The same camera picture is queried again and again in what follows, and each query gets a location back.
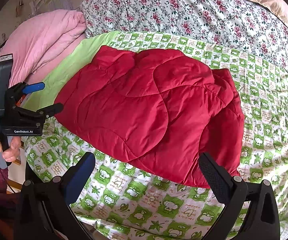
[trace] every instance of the red quilted jacket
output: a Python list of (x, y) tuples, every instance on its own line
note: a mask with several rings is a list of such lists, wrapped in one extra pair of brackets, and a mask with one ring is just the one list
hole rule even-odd
[(98, 150), (164, 179), (209, 187), (210, 153), (237, 175), (244, 115), (228, 69), (210, 70), (174, 49), (102, 46), (58, 94), (57, 120)]

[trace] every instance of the pink comforter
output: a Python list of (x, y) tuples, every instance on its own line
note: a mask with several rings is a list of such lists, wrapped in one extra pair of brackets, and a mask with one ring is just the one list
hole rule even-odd
[(9, 86), (23, 82), (29, 74), (60, 55), (86, 29), (81, 12), (56, 10), (23, 22), (9, 37), (0, 52), (13, 54)]

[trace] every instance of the floral blanket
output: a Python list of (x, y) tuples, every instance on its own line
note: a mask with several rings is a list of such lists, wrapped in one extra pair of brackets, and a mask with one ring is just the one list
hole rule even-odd
[[(245, 181), (271, 181), (280, 216), (281, 239), (288, 237), (288, 73), (237, 49), (168, 33), (122, 32), (110, 46), (139, 52), (178, 49), (210, 68), (228, 68), (245, 114), (241, 163)], [(95, 169), (79, 200), (71, 205), (79, 220), (110, 239), (199, 239), (222, 210), (209, 189), (187, 187), (111, 158), (51, 118), (42, 137), (28, 137), (27, 160), (43, 181), (63, 175), (85, 152)], [(235, 236), (243, 209), (228, 238)]]
[(288, 72), (288, 28), (247, 0), (84, 0), (87, 37), (160, 31), (231, 47)]

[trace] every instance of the screw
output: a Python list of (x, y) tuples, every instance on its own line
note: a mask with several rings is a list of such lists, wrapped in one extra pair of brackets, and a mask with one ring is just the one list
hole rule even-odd
[(24, 182), (24, 186), (29, 186), (29, 185), (31, 185), (31, 181), (30, 181), (30, 180), (26, 180), (26, 181)]
[(242, 178), (240, 176), (234, 176), (234, 180), (236, 182), (241, 182), (242, 181)]
[(61, 181), (61, 179), (62, 179), (61, 176), (53, 177), (53, 182), (58, 183)]
[(270, 183), (267, 179), (263, 180), (263, 183), (264, 183), (266, 186), (271, 185), (271, 183)]

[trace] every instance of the green and white patterned bedsheet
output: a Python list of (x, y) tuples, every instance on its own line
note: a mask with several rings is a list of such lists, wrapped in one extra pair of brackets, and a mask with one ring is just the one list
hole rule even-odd
[[(245, 181), (271, 181), (281, 224), (288, 237), (288, 74), (259, 57), (165, 33), (120, 33), (113, 48), (179, 49), (210, 68), (228, 68), (245, 114), (241, 163)], [(186, 187), (139, 170), (95, 149), (51, 118), (42, 137), (28, 138), (27, 160), (44, 181), (63, 175), (87, 151), (95, 170), (71, 205), (79, 220), (110, 239), (199, 239), (222, 210), (211, 190)], [(237, 234), (248, 203), (228, 238)]]

